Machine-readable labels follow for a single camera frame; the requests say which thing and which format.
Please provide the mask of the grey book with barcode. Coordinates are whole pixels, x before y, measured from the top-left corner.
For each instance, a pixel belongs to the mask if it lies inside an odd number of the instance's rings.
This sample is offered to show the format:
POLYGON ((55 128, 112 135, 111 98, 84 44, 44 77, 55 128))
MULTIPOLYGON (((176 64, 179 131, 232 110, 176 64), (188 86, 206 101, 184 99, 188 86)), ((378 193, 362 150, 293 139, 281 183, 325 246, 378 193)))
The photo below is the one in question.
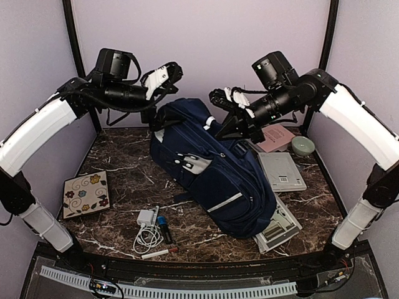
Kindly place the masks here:
POLYGON ((295 192, 307 189, 289 153, 258 153, 258 159, 274 192, 295 192))

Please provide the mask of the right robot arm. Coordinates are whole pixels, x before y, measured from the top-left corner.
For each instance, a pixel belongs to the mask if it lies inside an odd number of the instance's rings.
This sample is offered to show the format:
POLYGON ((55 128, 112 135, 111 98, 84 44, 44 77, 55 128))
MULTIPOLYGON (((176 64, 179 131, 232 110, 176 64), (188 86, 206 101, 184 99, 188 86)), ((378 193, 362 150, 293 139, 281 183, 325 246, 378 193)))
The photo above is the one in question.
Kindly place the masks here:
POLYGON ((263 90, 249 102, 251 90, 216 89, 210 102, 227 111, 216 137, 220 140, 264 141, 262 129, 291 112, 318 112, 351 136, 374 159, 366 188, 356 205, 337 226, 318 257, 324 270, 342 260, 342 251, 398 199, 398 135, 387 127, 351 89, 322 69, 298 75, 280 51, 271 52, 251 65, 263 90))

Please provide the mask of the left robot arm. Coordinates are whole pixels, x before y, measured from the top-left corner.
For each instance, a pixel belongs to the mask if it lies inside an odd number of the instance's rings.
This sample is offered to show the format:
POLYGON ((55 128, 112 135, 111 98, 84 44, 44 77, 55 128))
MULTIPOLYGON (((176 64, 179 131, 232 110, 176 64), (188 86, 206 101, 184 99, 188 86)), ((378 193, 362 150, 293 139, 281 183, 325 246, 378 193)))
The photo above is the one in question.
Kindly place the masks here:
POLYGON ((60 86, 40 107, 1 141, 1 204, 47 241, 75 272, 84 271, 88 258, 79 242, 34 195, 22 170, 61 131, 90 110, 115 110, 125 116, 139 113, 151 123, 156 104, 178 91, 183 76, 177 62, 143 73, 131 52, 103 48, 94 68, 60 86))

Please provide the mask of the navy blue student backpack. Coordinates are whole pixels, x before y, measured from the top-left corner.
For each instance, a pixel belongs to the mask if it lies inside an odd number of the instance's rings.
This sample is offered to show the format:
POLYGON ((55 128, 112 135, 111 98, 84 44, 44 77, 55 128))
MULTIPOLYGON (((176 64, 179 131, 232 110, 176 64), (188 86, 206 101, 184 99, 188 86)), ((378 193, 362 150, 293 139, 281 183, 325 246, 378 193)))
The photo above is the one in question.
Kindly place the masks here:
POLYGON ((237 239, 261 233, 276 210, 276 197, 243 140, 217 140, 222 128, 199 98, 163 105, 181 123, 152 131, 150 155, 223 231, 237 239))

